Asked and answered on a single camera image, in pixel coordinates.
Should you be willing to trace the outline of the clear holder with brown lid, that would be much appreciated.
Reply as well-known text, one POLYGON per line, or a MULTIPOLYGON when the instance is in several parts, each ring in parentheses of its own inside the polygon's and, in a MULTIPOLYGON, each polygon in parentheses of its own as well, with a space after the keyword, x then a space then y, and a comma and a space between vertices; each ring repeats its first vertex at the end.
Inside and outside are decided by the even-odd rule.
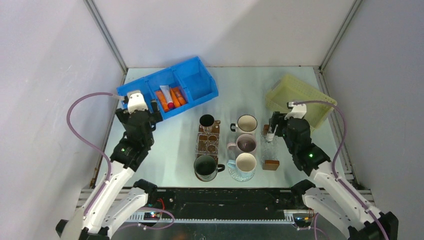
POLYGON ((276 171, 280 166, 276 147, 277 141, 267 141, 268 130, 269 125, 264 124, 260 138, 260 164, 263 170, 276 171))

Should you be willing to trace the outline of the white toothpaste tube red cap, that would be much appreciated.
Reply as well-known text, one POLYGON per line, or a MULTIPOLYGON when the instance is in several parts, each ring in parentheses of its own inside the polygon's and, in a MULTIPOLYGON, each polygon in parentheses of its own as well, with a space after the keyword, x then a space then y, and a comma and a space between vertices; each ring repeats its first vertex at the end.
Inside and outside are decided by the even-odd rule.
POLYGON ((168 85, 160 85, 160 90, 162 94, 165 97, 166 105, 170 110, 173 110, 175 108, 172 95, 171 95, 171 89, 168 85))

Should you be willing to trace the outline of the cream mug with black rim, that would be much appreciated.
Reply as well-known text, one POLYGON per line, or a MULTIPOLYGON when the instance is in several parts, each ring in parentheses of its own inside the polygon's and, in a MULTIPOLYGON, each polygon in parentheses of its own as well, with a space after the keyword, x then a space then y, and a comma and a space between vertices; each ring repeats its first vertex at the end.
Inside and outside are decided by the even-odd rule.
POLYGON ((255 135, 258 128, 257 119, 249 114, 240 116, 236 123, 230 124, 230 130, 235 133, 255 135))

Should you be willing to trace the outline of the pink mug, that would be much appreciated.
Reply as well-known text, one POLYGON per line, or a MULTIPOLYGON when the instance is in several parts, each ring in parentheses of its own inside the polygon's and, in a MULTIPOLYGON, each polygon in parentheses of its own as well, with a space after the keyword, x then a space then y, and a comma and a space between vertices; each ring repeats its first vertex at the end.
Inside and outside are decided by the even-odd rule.
POLYGON ((226 147, 234 154, 235 157, 242 153, 249 153, 255 156, 258 145, 256 138, 253 135, 242 134, 235 142, 228 143, 226 147))

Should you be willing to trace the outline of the light blue mug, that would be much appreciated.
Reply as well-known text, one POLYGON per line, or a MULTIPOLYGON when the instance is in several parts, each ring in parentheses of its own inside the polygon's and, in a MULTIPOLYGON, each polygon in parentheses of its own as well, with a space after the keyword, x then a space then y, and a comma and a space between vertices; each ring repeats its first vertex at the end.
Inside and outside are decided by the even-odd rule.
POLYGON ((252 170, 256 170, 257 160, 254 155, 250 153, 241 153, 235 160, 230 159, 227 161, 228 168, 234 168, 239 174, 247 174, 252 170))

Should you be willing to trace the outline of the brown metallic cup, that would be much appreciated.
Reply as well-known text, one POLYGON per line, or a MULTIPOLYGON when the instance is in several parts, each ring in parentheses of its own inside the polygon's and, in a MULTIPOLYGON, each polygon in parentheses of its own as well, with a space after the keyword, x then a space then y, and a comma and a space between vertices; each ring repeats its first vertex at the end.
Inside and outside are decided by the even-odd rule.
POLYGON ((206 134, 219 134, 220 124, 220 120, 215 120, 215 118, 210 114, 204 114, 199 119, 198 131, 206 134))

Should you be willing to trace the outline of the brown wooden oval tray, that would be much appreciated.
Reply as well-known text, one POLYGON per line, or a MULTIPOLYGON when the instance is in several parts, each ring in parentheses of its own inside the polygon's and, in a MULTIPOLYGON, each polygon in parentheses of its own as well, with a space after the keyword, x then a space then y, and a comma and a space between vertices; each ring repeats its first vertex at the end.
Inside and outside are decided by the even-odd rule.
POLYGON ((194 174, 202 182, 212 181, 225 170, 225 166, 219 164, 220 124, 220 120, 215 120, 211 126, 200 124, 198 128, 193 167, 194 174))

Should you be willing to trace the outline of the clear textured two-hole holder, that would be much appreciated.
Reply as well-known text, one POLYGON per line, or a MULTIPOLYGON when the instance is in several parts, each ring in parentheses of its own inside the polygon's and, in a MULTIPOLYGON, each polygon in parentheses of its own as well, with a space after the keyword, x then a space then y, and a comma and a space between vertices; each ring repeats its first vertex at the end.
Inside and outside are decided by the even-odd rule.
POLYGON ((215 162, 219 161, 219 134, 218 133, 203 133, 197 134, 195 157, 210 156, 215 162))

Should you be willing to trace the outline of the dark green mug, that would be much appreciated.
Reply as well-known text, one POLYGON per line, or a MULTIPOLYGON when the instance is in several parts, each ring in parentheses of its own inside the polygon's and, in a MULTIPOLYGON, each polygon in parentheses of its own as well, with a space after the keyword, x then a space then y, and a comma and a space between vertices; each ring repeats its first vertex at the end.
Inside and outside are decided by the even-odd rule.
POLYGON ((201 155, 194 161, 193 168, 194 174, 200 181, 210 182, 226 167, 224 164, 218 164, 210 155, 201 155))

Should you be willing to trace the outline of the white toothpaste tube dark cap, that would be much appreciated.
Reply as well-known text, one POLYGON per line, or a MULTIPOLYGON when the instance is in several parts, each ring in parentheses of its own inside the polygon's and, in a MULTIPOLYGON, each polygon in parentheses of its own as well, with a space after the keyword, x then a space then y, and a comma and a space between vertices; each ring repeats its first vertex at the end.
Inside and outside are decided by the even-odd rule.
POLYGON ((266 134, 266 141, 267 142, 273 141, 277 128, 278 128, 277 124, 276 125, 269 125, 268 132, 266 134))

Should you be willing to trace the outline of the orange Beyou toothpaste tube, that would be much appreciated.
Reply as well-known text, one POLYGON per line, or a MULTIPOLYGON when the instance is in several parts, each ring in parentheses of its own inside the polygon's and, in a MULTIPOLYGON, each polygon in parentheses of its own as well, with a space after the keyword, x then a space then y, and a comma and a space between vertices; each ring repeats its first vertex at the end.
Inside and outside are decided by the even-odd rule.
POLYGON ((173 88, 173 92, 176 95, 176 98, 177 98, 177 100, 178 100, 178 102, 181 106, 183 106, 187 103, 185 98, 182 95, 182 92, 180 91, 180 89, 178 87, 173 88))

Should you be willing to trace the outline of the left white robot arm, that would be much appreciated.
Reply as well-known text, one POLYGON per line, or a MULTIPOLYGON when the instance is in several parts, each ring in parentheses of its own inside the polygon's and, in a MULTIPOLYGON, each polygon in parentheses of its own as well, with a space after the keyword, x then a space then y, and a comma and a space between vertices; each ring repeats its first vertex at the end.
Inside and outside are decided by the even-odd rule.
POLYGON ((110 240, 121 225, 139 208, 153 208, 158 202, 157 186, 140 179, 117 205, 115 199, 138 170, 154 144, 156 124, 163 120, 158 104, 135 103, 115 112, 124 126, 123 137, 111 157, 106 157, 107 172, 83 206, 70 220, 62 219, 56 232, 62 240, 110 240))

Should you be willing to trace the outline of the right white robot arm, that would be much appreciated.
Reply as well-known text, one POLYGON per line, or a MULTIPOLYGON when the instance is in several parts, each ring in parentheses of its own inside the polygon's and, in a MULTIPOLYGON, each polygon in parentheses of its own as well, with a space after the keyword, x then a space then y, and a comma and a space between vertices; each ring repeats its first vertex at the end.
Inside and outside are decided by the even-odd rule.
POLYGON ((269 119, 267 138, 271 136, 284 139, 294 165, 308 176, 291 188, 295 208, 314 210, 348 240, 398 238, 398 218, 370 204, 335 170, 330 157, 312 142, 307 120, 275 111, 269 119))

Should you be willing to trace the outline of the clear textured oval tray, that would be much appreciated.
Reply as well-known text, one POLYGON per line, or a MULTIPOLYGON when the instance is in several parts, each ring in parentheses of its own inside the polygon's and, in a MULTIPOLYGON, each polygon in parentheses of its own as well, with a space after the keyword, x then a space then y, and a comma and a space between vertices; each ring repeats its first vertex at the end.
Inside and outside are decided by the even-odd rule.
POLYGON ((250 171, 250 172, 248 172, 248 173, 246 173, 246 174, 244 174, 244 173, 238 173, 237 171, 236 171, 236 169, 235 168, 231 168, 231 167, 229 167, 228 168, 228 172, 229 172, 229 174, 230 174, 230 176, 235 180, 235 181, 238 181, 238 182, 247 182, 247 181, 249 181, 249 180, 251 180, 253 177, 254 177, 254 174, 255 174, 255 172, 256 172, 256 170, 255 169, 253 169, 252 171, 250 171))

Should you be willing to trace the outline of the small orange tube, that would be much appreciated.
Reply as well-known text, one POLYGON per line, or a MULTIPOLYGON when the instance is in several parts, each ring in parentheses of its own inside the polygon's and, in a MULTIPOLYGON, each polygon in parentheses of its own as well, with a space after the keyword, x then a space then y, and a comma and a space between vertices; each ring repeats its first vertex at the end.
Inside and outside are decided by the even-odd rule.
POLYGON ((163 111, 165 113, 167 113, 170 109, 168 107, 168 103, 166 101, 166 98, 165 98, 164 94, 162 93, 161 90, 158 90, 158 91, 155 92, 155 95, 156 95, 157 99, 159 100, 160 105, 161 105, 163 111))

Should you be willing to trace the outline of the cream perforated basket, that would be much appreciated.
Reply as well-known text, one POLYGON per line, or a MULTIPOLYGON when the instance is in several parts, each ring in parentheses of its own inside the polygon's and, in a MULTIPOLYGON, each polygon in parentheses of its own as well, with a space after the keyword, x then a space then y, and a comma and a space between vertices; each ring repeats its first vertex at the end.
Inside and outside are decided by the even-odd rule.
MULTIPOLYGON (((323 101, 337 105, 337 101, 294 75, 284 75, 265 95, 265 106, 272 112, 288 113, 288 102, 323 101)), ((312 131, 318 129, 333 111, 329 105, 308 103, 305 119, 312 131)))

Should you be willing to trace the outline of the blue three-compartment bin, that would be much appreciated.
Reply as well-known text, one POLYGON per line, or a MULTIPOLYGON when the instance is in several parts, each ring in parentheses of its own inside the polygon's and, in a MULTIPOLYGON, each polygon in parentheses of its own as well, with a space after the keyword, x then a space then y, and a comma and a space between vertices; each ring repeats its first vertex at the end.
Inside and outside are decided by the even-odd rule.
POLYGON ((158 104, 158 109, 164 120, 210 101, 219 95, 214 78, 198 56, 135 79, 117 87, 116 91, 118 95, 126 96, 129 92, 139 90, 143 94, 147 106, 151 107, 151 100, 158 99, 156 92, 160 90, 160 86, 165 85, 171 88, 178 87, 186 104, 168 112, 164 112, 162 106, 158 104))

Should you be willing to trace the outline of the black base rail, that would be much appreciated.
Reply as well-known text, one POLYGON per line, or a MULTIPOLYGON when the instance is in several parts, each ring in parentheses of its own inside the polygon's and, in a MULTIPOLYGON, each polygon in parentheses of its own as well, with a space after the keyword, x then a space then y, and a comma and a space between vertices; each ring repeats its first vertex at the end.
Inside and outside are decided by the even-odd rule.
POLYGON ((282 222, 317 212, 290 188, 158 188, 149 207, 170 212, 179 222, 282 222))

